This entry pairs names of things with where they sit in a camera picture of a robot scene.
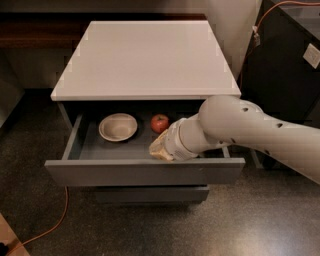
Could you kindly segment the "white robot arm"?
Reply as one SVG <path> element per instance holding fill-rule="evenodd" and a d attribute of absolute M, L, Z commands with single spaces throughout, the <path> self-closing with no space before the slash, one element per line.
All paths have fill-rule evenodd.
<path fill-rule="evenodd" d="M 271 117 L 234 96 L 206 99 L 197 114 L 162 132 L 149 153 L 161 160 L 186 161 L 231 144 L 260 151 L 320 183 L 320 130 Z"/>

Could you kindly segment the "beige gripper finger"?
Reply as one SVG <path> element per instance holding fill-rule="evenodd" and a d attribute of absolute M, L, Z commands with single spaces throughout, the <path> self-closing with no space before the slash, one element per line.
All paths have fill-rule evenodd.
<path fill-rule="evenodd" d="M 165 148 L 164 142 L 168 130 L 163 131 L 149 146 L 149 154 L 156 159 L 164 161 L 173 161 L 174 158 L 168 153 Z"/>

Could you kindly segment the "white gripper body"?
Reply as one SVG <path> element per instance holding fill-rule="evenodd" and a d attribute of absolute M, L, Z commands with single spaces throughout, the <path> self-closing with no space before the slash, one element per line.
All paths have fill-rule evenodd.
<path fill-rule="evenodd" d="M 197 154 L 189 151 L 180 138 L 180 128 L 186 118 L 179 119 L 170 125 L 164 139 L 164 148 L 169 156 L 176 161 L 186 161 L 197 157 Z"/>

